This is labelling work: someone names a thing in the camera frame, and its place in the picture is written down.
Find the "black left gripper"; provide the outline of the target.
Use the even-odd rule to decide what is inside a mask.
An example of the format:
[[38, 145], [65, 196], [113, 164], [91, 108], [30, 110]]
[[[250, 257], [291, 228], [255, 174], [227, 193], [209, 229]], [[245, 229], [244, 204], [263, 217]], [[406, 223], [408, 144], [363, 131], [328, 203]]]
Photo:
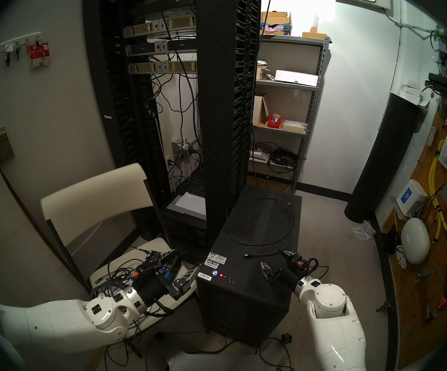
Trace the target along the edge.
[[133, 279], [132, 287], [147, 308], [169, 293], [167, 286], [172, 282], [176, 294], [186, 294], [190, 290], [201, 265], [189, 269], [175, 280], [181, 266], [181, 254], [182, 250], [148, 252], [143, 262], [136, 267], [137, 277]]

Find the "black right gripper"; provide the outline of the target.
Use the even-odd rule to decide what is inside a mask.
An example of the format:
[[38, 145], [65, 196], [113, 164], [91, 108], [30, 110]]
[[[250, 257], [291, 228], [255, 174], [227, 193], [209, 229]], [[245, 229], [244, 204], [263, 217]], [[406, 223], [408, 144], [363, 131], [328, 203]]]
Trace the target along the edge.
[[317, 259], [304, 259], [300, 254], [288, 250], [279, 250], [286, 259], [287, 267], [282, 270], [271, 268], [267, 263], [260, 262], [261, 272], [268, 283], [280, 282], [285, 284], [294, 294], [300, 294], [304, 286], [310, 282], [310, 275], [317, 269]]

